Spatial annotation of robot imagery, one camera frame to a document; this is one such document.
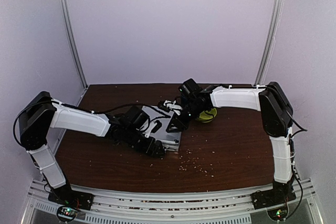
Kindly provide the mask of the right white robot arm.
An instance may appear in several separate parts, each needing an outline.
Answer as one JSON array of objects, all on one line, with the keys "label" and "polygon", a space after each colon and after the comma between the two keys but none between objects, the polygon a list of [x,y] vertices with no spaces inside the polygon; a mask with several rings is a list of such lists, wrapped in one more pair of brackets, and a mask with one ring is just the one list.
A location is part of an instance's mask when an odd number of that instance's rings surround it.
[{"label": "right white robot arm", "polygon": [[279,204],[289,196],[294,180],[295,156],[292,126],[293,108],[277,82],[265,86],[250,84],[211,84],[203,89],[193,79],[179,86],[181,103],[160,101],[159,109],[174,114],[167,132],[187,130],[191,120],[213,108],[242,108],[259,111],[263,129],[269,136],[274,158],[274,180],[269,199]]}]

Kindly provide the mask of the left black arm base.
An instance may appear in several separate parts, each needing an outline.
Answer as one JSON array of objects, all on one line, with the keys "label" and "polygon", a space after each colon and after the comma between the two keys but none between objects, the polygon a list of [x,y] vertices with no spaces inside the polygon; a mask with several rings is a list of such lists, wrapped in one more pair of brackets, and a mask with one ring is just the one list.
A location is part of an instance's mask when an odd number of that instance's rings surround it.
[{"label": "left black arm base", "polygon": [[90,210],[94,195],[82,191],[76,191],[70,185],[59,188],[51,188],[48,200],[61,205],[69,206],[80,210]]}]

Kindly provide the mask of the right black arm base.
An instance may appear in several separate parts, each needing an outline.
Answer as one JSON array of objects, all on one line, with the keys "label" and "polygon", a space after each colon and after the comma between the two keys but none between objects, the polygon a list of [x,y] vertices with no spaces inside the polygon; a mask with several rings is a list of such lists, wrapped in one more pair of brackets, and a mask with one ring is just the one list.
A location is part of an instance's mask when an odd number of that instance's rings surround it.
[{"label": "right black arm base", "polygon": [[272,182],[272,189],[259,190],[251,194],[254,209],[273,207],[295,199],[296,194],[293,190],[292,182],[284,184],[275,180]]}]

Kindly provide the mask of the silver aluminium poker case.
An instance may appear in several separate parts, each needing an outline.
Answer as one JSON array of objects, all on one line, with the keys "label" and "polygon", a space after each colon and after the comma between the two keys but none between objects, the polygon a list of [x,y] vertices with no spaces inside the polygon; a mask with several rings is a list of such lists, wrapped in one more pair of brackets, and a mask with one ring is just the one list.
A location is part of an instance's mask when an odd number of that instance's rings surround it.
[{"label": "silver aluminium poker case", "polygon": [[182,133],[166,131],[174,112],[164,112],[156,106],[154,106],[154,108],[166,115],[169,115],[170,117],[166,118],[164,117],[164,115],[154,111],[150,107],[143,106],[142,110],[149,116],[151,122],[148,128],[148,120],[145,120],[145,123],[140,127],[140,130],[143,131],[143,134],[145,136],[150,136],[153,137],[155,140],[161,141],[163,147],[167,151],[178,152],[180,148]]}]

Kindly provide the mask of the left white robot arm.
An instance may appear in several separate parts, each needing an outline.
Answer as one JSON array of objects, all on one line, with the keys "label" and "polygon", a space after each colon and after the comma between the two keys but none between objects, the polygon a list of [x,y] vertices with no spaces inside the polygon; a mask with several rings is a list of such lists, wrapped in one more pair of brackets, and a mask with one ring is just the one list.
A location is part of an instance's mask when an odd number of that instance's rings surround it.
[{"label": "left white robot arm", "polygon": [[161,122],[152,122],[150,116],[136,104],[127,104],[128,111],[113,115],[81,109],[53,99],[42,91],[21,110],[13,123],[13,137],[37,164],[55,196],[64,205],[71,205],[76,197],[47,143],[50,129],[83,132],[100,138],[125,142],[132,149],[150,157],[163,157],[162,142],[151,136],[161,128]]}]

